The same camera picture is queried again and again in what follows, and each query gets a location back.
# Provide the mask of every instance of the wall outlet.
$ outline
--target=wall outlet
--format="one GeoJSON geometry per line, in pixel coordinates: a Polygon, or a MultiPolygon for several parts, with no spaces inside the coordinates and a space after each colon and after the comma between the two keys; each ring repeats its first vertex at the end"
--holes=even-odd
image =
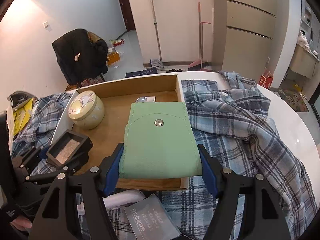
{"type": "Polygon", "coordinates": [[[46,29],[46,28],[48,28],[49,27],[49,23],[48,22],[44,22],[43,23],[43,27],[46,29]]]}

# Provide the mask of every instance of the metal screw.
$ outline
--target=metal screw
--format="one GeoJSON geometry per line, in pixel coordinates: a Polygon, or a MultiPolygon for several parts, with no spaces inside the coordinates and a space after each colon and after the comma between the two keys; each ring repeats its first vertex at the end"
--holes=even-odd
{"type": "Polygon", "coordinates": [[[58,179],[64,179],[65,176],[66,175],[64,173],[59,173],[57,177],[58,179]]]}
{"type": "Polygon", "coordinates": [[[92,172],[92,173],[95,173],[98,170],[99,170],[99,167],[97,167],[97,166],[93,166],[93,167],[90,168],[90,172],[92,172]]]}
{"type": "Polygon", "coordinates": [[[262,174],[257,174],[257,175],[256,175],[256,178],[257,178],[258,180],[263,180],[263,179],[264,179],[264,177],[263,177],[262,174]]]}
{"type": "Polygon", "coordinates": [[[223,172],[226,173],[226,174],[230,174],[230,173],[232,172],[232,170],[229,169],[229,168],[223,168],[222,170],[223,170],[223,172]]]}
{"type": "Polygon", "coordinates": [[[163,120],[161,120],[161,119],[155,120],[155,126],[163,126],[163,124],[164,124],[163,120]]]}

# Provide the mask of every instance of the metal snap button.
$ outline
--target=metal snap button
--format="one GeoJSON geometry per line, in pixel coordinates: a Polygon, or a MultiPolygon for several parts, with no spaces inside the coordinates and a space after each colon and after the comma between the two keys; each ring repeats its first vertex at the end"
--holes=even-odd
{"type": "Polygon", "coordinates": [[[164,122],[161,119],[155,120],[155,126],[163,126],[164,122]]]}
{"type": "Polygon", "coordinates": [[[230,173],[232,172],[232,169],[229,169],[229,168],[227,168],[227,167],[223,168],[222,170],[223,170],[223,172],[226,173],[226,174],[230,174],[230,173]]]}
{"type": "Polygon", "coordinates": [[[256,178],[257,178],[258,180],[263,180],[263,179],[264,179],[264,177],[263,177],[262,174],[257,174],[257,175],[256,175],[256,178]]]}

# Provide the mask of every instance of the red box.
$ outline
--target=red box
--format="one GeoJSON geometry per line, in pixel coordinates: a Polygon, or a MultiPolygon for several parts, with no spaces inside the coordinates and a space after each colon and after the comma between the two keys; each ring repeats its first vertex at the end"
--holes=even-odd
{"type": "Polygon", "coordinates": [[[267,70],[265,68],[264,74],[261,76],[258,84],[261,85],[262,87],[266,88],[266,89],[269,89],[270,86],[271,86],[272,81],[273,81],[272,74],[270,73],[269,70],[267,70]]]}

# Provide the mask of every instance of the brown door frame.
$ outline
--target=brown door frame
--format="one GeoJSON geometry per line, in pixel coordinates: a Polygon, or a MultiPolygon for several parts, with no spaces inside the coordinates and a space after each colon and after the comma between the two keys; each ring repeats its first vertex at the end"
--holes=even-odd
{"type": "Polygon", "coordinates": [[[122,15],[123,15],[124,24],[127,31],[135,30],[136,27],[134,24],[129,0],[119,0],[119,3],[120,3],[122,15]]]}

